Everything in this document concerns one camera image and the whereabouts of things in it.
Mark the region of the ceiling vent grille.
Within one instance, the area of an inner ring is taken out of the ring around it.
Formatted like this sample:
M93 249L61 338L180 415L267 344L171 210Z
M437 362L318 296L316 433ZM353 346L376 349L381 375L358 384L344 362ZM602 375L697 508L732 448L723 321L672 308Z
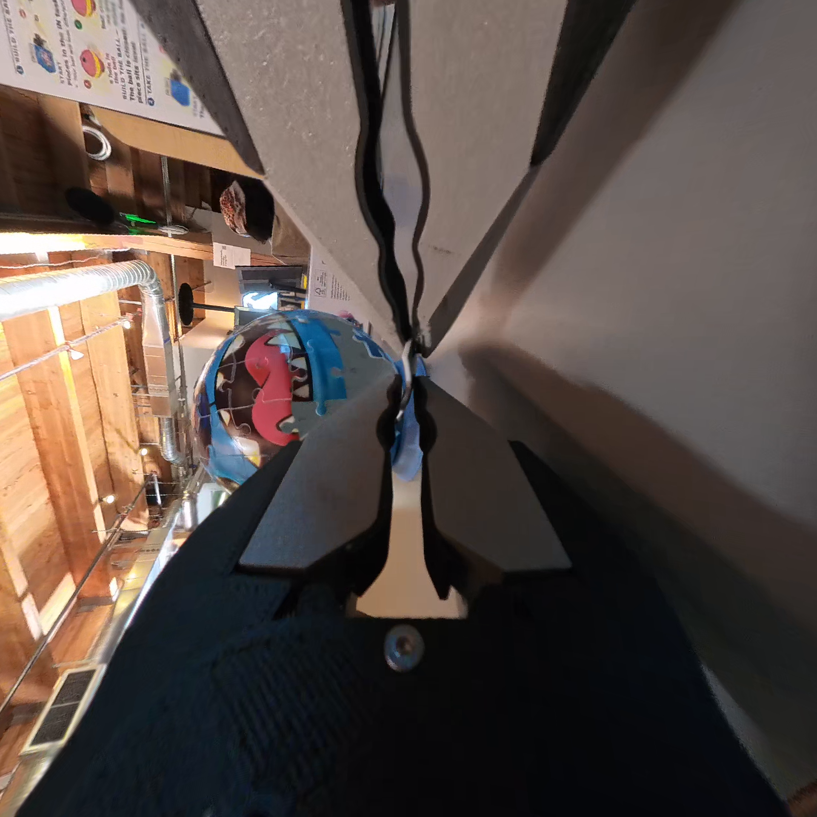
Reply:
M61 750L96 693L107 666L85 663L67 669L37 717L20 752L22 757Z

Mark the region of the blue ball stand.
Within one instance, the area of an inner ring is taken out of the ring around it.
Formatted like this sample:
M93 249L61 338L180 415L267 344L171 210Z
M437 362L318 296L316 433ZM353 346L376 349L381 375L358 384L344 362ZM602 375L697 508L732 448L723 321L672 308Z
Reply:
M391 465L394 476L404 482L410 482L422 470L422 464L420 425L415 414L414 388L412 388L401 418L395 421Z

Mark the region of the silver ventilation duct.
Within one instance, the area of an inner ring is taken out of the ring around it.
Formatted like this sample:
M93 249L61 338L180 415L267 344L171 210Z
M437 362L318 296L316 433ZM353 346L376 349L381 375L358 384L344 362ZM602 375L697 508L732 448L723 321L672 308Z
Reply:
M1 321L137 287L141 303L141 347L150 407L159 421L159 446L172 465L186 464L178 448L176 384L165 296L156 271L143 260L12 276L1 282Z

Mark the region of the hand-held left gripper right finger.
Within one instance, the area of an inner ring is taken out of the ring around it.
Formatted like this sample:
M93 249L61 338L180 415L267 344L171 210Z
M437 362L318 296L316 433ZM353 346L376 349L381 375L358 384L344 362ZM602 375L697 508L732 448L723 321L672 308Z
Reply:
M414 384L423 555L441 599L465 601L572 563L510 442L429 377Z

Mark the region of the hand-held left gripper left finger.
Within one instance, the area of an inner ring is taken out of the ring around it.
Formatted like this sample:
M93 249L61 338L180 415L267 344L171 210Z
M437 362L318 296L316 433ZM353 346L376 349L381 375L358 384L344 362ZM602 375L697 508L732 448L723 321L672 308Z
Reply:
M394 374L387 373L306 435L240 570L361 597L388 556L393 442Z

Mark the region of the blue puzzle ball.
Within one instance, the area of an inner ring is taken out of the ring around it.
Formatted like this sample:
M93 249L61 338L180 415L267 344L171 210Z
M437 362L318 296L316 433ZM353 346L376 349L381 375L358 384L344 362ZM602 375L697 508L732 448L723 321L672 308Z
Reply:
M228 494L400 365L344 315L274 311L232 332L195 385L194 452Z

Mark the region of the printed instruction sheet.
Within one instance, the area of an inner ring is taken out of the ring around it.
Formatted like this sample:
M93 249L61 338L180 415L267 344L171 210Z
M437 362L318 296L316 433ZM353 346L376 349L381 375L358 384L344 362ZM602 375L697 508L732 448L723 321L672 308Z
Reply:
M128 1L2 1L1 83L223 137Z

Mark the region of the white puzzle piece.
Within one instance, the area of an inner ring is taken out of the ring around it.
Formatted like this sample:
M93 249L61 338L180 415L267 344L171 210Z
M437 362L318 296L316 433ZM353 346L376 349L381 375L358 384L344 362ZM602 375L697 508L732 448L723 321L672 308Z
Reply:
M417 348L416 342L409 339L403 346L403 352L400 357L400 378L401 378L401 393L400 403L397 414L395 416L395 424L400 425L407 412L409 402L412 400L414 393L414 381L416 378L417 365Z

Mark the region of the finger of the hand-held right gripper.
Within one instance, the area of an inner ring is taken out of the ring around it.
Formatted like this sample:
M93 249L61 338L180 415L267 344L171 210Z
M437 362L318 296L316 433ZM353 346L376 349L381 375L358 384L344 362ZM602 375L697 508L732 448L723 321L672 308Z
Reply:
M395 255L425 351L528 175L564 1L395 4Z
M376 172L371 2L197 2L265 181L388 342L410 331Z

